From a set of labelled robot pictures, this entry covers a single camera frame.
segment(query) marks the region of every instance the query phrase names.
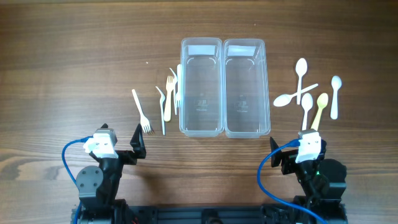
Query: plastic fork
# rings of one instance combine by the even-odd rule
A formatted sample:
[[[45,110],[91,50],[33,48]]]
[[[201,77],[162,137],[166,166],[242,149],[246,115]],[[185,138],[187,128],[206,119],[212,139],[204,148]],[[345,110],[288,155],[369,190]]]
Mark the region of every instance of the plastic fork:
[[[180,108],[181,104],[181,64],[177,65],[177,93],[175,94],[175,102],[177,103],[177,108]]]
[[[177,101],[175,100],[175,84],[177,84],[177,82],[178,82],[178,77],[175,74],[175,72],[172,70],[172,68],[169,68],[169,69],[172,71],[172,73],[174,75],[174,79],[173,79],[173,83],[174,83],[173,84],[173,100],[174,100],[174,113],[175,113],[175,115],[177,115]]]
[[[167,97],[166,97],[166,107],[164,110],[164,121],[169,122],[172,119],[172,91],[175,84],[173,81],[173,76],[167,77],[166,83],[166,90],[167,90]]]
[[[157,87],[157,86],[155,86],[155,87],[156,87],[157,90],[159,90],[159,93],[160,93],[160,101],[159,101],[159,103],[160,103],[160,113],[162,115],[161,116],[161,118],[162,118],[162,130],[163,130],[163,135],[166,135],[166,132],[164,130],[164,120],[163,120],[163,117],[164,117],[163,103],[164,103],[164,100],[166,100],[166,97],[164,96],[162,90],[160,90],[159,87]]]
[[[133,89],[131,91],[132,91],[132,96],[134,97],[134,101],[136,102],[136,105],[137,105],[137,108],[138,108],[138,112],[139,112],[140,117],[141,117],[140,123],[141,123],[142,129],[144,130],[144,133],[152,134],[152,128],[150,127],[150,123],[149,123],[148,118],[146,118],[144,116],[144,113],[142,112],[141,104],[139,103],[136,90]]]

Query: beige plastic spoon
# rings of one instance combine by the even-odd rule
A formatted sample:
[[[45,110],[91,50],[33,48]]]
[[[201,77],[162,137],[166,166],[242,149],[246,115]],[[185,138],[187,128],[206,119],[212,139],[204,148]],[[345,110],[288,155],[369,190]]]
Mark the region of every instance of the beige plastic spoon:
[[[322,114],[322,110],[326,107],[326,105],[328,104],[328,94],[327,93],[322,93],[317,100],[317,104],[318,104],[318,112],[317,115],[315,116],[315,119],[313,120],[313,123],[311,125],[312,129],[315,129],[316,131],[318,131],[318,127],[319,127],[319,122],[321,120],[321,114]]]

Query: clear plastic container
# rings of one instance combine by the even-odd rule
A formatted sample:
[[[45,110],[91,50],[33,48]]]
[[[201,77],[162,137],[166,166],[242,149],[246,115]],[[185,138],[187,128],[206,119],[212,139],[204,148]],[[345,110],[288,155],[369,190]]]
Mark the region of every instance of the clear plastic container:
[[[182,40],[180,130],[189,137],[215,137],[224,131],[222,55],[218,38]]]
[[[266,46],[260,39],[224,42],[226,135],[259,138],[271,130]]]

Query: spoon handle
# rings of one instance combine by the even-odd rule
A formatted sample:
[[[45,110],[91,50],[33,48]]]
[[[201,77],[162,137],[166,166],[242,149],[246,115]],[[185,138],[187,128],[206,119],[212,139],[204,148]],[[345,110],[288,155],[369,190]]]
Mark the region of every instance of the spoon handle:
[[[301,128],[302,131],[307,129],[307,117],[308,117],[308,112],[304,111],[303,126]]]
[[[304,89],[302,89],[301,90],[301,93],[305,93],[306,91],[310,91],[310,90],[312,90],[313,88],[315,88],[315,87],[317,87],[318,86],[318,84],[316,83],[316,84],[314,84],[314,85],[310,85],[310,86],[308,86],[308,87],[306,87],[306,88],[304,88]],[[294,96],[297,96],[297,92],[296,93],[293,93],[293,94],[291,94],[291,96],[290,97],[294,97]]]
[[[333,91],[333,100],[331,102],[330,118],[337,119],[338,107],[337,107],[337,90]]]
[[[323,108],[322,109],[318,108],[318,112],[317,112],[317,115],[315,116],[315,119],[313,120],[313,123],[311,125],[311,129],[314,129],[314,130],[318,131],[319,122],[321,120],[322,110],[323,110]]]
[[[298,77],[298,83],[297,83],[297,104],[300,104],[301,100],[301,76]]]

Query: cream plastic fork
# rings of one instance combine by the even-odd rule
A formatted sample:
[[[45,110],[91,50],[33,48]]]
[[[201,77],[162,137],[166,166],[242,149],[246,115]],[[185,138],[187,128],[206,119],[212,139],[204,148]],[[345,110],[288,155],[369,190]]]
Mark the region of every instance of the cream plastic fork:
[[[172,70],[172,68],[169,68],[169,69],[172,71],[172,73],[174,75],[174,79],[173,79],[173,83],[174,83],[173,84],[173,102],[174,102],[174,113],[175,113],[175,115],[177,115],[177,101],[175,100],[175,85],[178,82],[178,78],[177,78],[177,75],[175,74],[175,72]]]
[[[173,86],[175,86],[173,82],[173,76],[167,77],[166,83],[166,90],[167,90],[167,97],[166,97],[166,106],[164,109],[164,121],[169,122],[172,119],[172,91]]]
[[[140,117],[141,117],[140,123],[141,123],[142,129],[144,130],[144,133],[150,134],[152,132],[152,128],[150,127],[150,123],[149,123],[148,118],[146,118],[144,116],[144,113],[142,112],[141,104],[139,103],[136,90],[132,89],[131,91],[132,91],[132,96],[134,97],[134,101],[136,102],[136,105],[137,105],[137,108],[138,108],[138,112],[139,112]]]

